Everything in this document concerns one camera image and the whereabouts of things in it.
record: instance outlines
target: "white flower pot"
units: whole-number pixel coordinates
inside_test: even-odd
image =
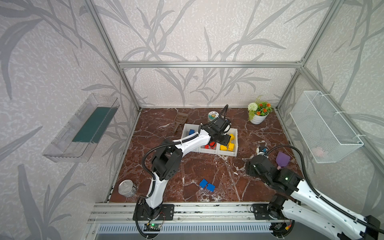
[[[253,124],[260,124],[264,121],[264,119],[269,115],[269,113],[265,116],[258,116],[258,115],[255,115],[253,116],[253,118],[250,120],[251,123]]]

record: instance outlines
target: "white divided tray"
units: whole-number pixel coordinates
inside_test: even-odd
[[[189,130],[195,130],[195,132],[198,131],[199,126],[197,124],[184,124],[184,129],[181,137],[186,137],[189,134]],[[235,144],[235,147],[233,151],[221,151],[220,150],[220,144],[216,144],[216,149],[206,149],[204,146],[195,148],[192,152],[200,152],[200,153],[210,153],[210,154],[217,154],[217,155],[224,155],[224,156],[237,156],[237,150],[238,150],[238,141],[237,141],[237,129],[236,128],[230,128],[227,134],[233,134],[235,136],[235,139],[231,142]]]

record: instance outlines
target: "potted plant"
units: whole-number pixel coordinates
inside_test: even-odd
[[[268,102],[262,102],[261,96],[258,96],[256,101],[248,105],[249,118],[248,120],[253,124],[260,124],[273,111],[271,104]]]

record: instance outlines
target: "green mat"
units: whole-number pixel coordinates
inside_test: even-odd
[[[118,108],[98,107],[81,127],[72,142],[99,143]]]

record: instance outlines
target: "white flower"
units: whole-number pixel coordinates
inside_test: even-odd
[[[256,111],[258,108],[257,103],[250,103],[248,105],[248,111]]]

